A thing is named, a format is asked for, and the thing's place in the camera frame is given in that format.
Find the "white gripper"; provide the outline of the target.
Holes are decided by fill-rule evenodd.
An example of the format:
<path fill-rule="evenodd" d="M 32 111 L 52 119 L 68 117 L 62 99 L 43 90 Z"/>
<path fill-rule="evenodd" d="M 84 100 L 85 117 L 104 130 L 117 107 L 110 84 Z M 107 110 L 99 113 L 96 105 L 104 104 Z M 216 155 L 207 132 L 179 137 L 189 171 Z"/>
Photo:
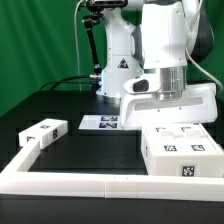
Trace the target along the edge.
<path fill-rule="evenodd" d="M 214 83 L 189 85 L 178 99 L 158 100 L 152 94 L 125 94 L 120 123 L 125 130 L 143 125 L 210 123 L 217 118 Z"/>

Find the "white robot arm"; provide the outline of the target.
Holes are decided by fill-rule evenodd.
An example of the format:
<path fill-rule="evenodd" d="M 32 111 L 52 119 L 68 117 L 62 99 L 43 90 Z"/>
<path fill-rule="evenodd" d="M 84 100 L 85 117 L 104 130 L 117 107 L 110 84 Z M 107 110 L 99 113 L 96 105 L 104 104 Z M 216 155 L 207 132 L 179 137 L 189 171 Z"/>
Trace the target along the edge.
<path fill-rule="evenodd" d="M 87 8 L 107 34 L 97 95 L 120 104 L 122 128 L 216 120 L 222 84 L 186 83 L 187 66 L 214 43 L 203 0 L 87 0 Z"/>

